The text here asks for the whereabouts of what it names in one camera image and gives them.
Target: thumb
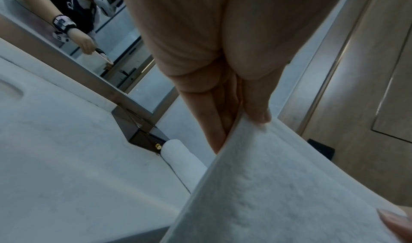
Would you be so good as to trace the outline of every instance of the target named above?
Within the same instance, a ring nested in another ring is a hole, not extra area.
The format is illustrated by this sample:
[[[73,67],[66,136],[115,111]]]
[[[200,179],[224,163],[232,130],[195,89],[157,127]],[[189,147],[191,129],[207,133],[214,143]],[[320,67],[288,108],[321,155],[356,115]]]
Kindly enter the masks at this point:
[[[412,220],[387,210],[378,210],[382,222],[406,242],[412,242]]]
[[[269,99],[278,85],[283,68],[256,79],[242,79],[243,108],[249,117],[257,123],[268,123],[272,120],[269,110]]]

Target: door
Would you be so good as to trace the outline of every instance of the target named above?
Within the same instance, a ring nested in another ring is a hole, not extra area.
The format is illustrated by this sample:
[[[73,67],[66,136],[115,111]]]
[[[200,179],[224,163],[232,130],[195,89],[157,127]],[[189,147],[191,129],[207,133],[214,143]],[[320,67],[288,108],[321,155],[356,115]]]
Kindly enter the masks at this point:
[[[372,0],[302,132],[333,163],[412,206],[412,0]]]

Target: person's left hand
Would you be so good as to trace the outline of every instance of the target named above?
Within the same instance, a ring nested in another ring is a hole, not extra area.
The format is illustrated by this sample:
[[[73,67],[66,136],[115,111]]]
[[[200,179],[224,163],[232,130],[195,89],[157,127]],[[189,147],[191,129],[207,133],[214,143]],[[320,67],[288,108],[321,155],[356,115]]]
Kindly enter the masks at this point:
[[[100,55],[108,61],[108,63],[106,63],[106,67],[104,68],[104,70],[110,70],[113,67],[113,62],[110,60],[108,56],[106,56],[106,54],[101,53]]]
[[[396,235],[412,243],[412,208],[401,207],[407,216],[400,216],[387,210],[378,210],[382,222]]]

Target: wristband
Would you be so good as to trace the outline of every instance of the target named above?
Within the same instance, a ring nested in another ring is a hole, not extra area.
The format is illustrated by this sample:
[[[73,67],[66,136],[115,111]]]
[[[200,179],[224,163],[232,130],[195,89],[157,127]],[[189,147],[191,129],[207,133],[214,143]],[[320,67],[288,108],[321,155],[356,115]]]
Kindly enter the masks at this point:
[[[104,53],[104,51],[101,50],[101,49],[99,49],[99,48],[97,48],[97,49],[95,49],[95,50],[96,50],[96,52],[99,53],[99,54],[105,54],[105,55],[106,55],[106,53]]]
[[[56,16],[53,19],[53,26],[56,28],[56,30],[64,34],[67,34],[67,32],[72,28],[77,28],[76,23],[74,23],[69,17],[65,15]]]

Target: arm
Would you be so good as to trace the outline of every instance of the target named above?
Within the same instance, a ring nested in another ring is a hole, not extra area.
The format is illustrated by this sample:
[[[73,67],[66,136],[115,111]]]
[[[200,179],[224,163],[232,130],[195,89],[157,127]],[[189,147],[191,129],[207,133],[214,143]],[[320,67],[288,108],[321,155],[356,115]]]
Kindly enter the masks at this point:
[[[24,0],[34,14],[53,25],[53,19],[62,14],[50,0]]]

